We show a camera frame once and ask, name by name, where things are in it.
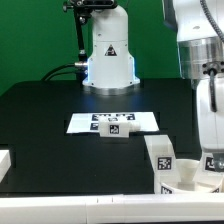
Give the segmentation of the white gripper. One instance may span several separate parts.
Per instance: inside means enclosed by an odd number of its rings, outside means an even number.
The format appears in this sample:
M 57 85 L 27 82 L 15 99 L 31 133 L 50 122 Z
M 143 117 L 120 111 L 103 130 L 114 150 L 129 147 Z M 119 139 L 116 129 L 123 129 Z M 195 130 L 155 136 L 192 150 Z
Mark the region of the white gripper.
M 217 111 L 211 108 L 209 80 L 201 80 L 197 86 L 197 120 L 199 141 L 206 153 L 224 153 L 224 78 L 215 80 Z M 214 155 L 214 169 L 224 172 L 224 158 Z

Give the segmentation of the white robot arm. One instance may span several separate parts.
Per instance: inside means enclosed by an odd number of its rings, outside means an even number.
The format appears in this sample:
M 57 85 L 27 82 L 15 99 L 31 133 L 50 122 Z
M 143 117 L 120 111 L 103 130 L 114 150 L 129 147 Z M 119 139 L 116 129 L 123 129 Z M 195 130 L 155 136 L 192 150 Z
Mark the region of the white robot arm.
M 93 9 L 93 52 L 84 88 L 121 93 L 140 83 L 128 51 L 128 16 L 120 6 L 86 2 Z M 177 33 L 181 77 L 196 88 L 199 142 L 224 172 L 224 0 L 162 0 L 164 22 Z

